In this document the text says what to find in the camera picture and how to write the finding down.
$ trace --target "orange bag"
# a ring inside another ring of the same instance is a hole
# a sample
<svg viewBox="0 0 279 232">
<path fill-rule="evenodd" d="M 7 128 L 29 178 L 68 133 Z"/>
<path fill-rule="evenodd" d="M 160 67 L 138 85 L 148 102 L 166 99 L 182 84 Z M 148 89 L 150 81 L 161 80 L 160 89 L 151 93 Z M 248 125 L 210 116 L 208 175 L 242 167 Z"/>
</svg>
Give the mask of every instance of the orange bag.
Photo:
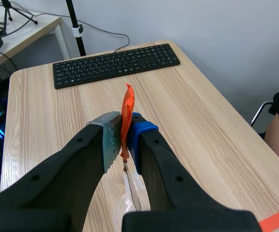
<svg viewBox="0 0 279 232">
<path fill-rule="evenodd" d="M 122 104 L 122 128 L 121 128 L 121 147 L 123 157 L 123 162 L 127 162 L 127 159 L 130 157 L 128 148 L 127 148 L 127 135 L 132 121 L 132 113 L 135 105 L 135 94 L 132 86 L 126 83 L 128 90 L 125 93 L 123 104 Z"/>
</svg>

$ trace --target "wooden desk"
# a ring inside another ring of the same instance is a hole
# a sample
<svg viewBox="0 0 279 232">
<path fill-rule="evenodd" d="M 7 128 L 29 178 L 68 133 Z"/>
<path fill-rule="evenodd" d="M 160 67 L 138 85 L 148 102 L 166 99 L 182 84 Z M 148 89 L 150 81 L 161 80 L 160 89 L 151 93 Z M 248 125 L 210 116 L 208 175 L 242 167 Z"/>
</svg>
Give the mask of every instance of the wooden desk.
<svg viewBox="0 0 279 232">
<path fill-rule="evenodd" d="M 5 8 L 0 6 L 0 22 L 4 22 L 4 12 Z M 27 19 L 20 15 L 19 13 L 10 10 L 10 14 L 13 18 L 12 21 L 7 20 L 7 33 L 10 33 L 24 23 L 26 23 Z M 55 34 L 60 50 L 63 54 L 64 59 L 69 59 L 70 56 L 67 51 L 66 43 L 63 38 L 63 34 L 60 28 L 61 19 L 60 17 L 53 15 L 40 15 L 38 17 L 34 17 L 33 19 L 38 21 L 38 24 L 35 25 L 33 22 L 29 22 L 22 29 L 17 31 L 14 34 L 6 36 L 3 38 L 4 44 L 0 48 L 0 52 L 4 53 L 8 57 L 12 57 L 17 54 L 19 51 L 42 37 L 48 33 Z M 0 65 L 5 62 L 7 58 L 0 54 Z"/>
<path fill-rule="evenodd" d="M 1 189 L 59 151 L 85 124 L 119 111 L 135 90 L 135 111 L 158 125 L 180 162 L 215 200 L 248 209 L 263 220 L 279 212 L 279 158 L 172 42 L 181 65 L 54 89 L 51 64 L 15 72 L 10 79 Z M 124 194 L 118 157 L 100 181 L 84 230 L 113 230 Z"/>
</svg>

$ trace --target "plastic wrap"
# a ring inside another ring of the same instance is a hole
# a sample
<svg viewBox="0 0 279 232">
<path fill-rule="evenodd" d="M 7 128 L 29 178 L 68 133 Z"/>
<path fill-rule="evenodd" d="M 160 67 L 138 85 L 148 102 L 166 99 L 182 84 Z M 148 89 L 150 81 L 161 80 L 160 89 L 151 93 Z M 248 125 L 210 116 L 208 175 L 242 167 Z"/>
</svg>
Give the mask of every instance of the plastic wrap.
<svg viewBox="0 0 279 232">
<path fill-rule="evenodd" d="M 125 194 L 118 201 L 115 208 L 115 213 L 114 213 L 115 232 L 121 232 L 123 216 L 128 212 L 136 211 L 132 200 L 128 178 L 126 176 L 126 173 L 123 173 L 122 175 L 123 175 L 123 181 L 124 181 L 126 191 Z M 149 198 L 148 198 L 146 186 L 141 180 L 140 175 L 138 175 L 136 171 L 132 172 L 132 179 L 139 197 L 142 211 L 150 210 L 150 204 L 149 204 Z"/>
</svg>

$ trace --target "orange tape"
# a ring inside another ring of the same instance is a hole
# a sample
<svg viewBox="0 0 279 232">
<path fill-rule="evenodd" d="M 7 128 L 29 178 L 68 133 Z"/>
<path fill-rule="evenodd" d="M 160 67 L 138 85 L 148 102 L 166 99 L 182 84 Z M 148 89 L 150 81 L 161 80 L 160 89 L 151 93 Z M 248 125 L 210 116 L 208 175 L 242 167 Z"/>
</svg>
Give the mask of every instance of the orange tape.
<svg viewBox="0 0 279 232">
<path fill-rule="evenodd" d="M 263 232 L 272 232 L 279 228 L 279 213 L 270 216 L 263 221 L 261 221 L 260 226 Z"/>
<path fill-rule="evenodd" d="M 123 162 L 127 162 L 129 158 L 129 152 L 126 145 L 127 142 L 127 135 L 132 121 L 132 113 L 135 105 L 135 94 L 132 86 L 126 83 L 128 90 L 125 93 L 123 104 L 122 104 L 122 127 L 121 127 L 121 147 L 122 153 L 121 156 L 123 157 Z"/>
</svg>

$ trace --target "black keyboard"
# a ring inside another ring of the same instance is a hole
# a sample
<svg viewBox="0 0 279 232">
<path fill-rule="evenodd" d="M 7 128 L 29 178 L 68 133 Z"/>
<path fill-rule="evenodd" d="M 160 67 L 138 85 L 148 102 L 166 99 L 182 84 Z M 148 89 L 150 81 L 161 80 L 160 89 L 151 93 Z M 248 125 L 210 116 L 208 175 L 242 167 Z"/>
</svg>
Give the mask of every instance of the black keyboard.
<svg viewBox="0 0 279 232">
<path fill-rule="evenodd" d="M 54 87 L 65 88 L 179 64 L 168 43 L 74 59 L 53 64 Z"/>
</svg>

